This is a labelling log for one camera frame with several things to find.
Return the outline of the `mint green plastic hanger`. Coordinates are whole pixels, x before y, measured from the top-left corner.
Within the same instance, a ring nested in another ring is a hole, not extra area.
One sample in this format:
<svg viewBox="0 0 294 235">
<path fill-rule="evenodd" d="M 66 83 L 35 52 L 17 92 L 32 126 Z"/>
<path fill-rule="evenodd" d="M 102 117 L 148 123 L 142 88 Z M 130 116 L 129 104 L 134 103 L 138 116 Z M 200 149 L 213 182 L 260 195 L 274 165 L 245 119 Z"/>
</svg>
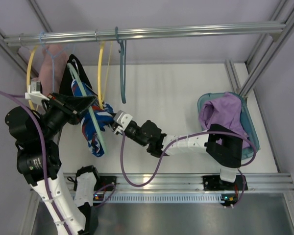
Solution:
<svg viewBox="0 0 294 235">
<path fill-rule="evenodd" d="M 80 77 L 79 77 L 76 69 L 73 67 L 73 65 L 71 63 L 68 63 L 67 64 L 67 67 L 68 67 L 68 69 L 70 71 L 71 76 L 74 78 L 74 80 L 76 80 L 76 82 L 77 82 L 77 84 L 79 86 L 79 89 L 81 91 L 82 96 L 88 98 L 89 96 L 87 96 L 87 94 L 86 94 L 86 91 L 84 89 L 83 83 L 81 82 Z M 101 147 L 102 147 L 104 153 L 107 153 L 107 147 L 105 145 L 104 138 L 102 136 L 102 133 L 101 133 L 101 130 L 100 130 L 98 121 L 97 121 L 96 116 L 94 114 L 94 111 L 93 111 L 93 108 L 92 108 L 92 104 L 88 108 L 88 113 L 90 115 L 90 118 L 92 120 L 94 129 L 96 131 L 96 134 L 97 134 L 97 137 L 98 137 L 98 141 L 101 144 Z"/>
</svg>

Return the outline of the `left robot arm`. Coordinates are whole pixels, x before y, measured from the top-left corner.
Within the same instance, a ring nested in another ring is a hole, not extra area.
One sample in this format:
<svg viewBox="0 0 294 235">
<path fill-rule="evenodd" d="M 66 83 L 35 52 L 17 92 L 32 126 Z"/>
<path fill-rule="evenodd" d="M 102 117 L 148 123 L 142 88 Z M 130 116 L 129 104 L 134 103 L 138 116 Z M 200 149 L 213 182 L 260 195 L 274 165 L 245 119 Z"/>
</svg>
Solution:
<svg viewBox="0 0 294 235">
<path fill-rule="evenodd" d="M 5 117 L 15 138 L 17 170 L 45 203 L 59 235 L 93 235 L 98 216 L 93 206 L 98 172 L 92 165 L 75 175 L 72 196 L 63 174 L 58 145 L 53 138 L 67 123 L 79 124 L 95 101 L 94 96 L 73 97 L 51 93 L 43 98 L 45 113 L 29 109 L 16 96 L 4 94 L 18 104 Z"/>
</svg>

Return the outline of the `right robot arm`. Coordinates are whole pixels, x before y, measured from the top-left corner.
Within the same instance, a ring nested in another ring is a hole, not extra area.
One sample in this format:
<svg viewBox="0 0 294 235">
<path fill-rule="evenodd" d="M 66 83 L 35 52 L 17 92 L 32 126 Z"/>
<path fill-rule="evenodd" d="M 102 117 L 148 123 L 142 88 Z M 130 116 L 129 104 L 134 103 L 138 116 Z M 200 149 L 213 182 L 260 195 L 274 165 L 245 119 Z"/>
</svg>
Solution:
<svg viewBox="0 0 294 235">
<path fill-rule="evenodd" d="M 134 121 L 114 121 L 115 134 L 122 134 L 142 147 L 147 153 L 161 158 L 186 153 L 207 153 L 220 168 L 220 179 L 234 183 L 236 172 L 241 166 L 243 140 L 227 128 L 213 124 L 210 129 L 187 136 L 169 136 L 150 120 L 142 126 Z"/>
</svg>

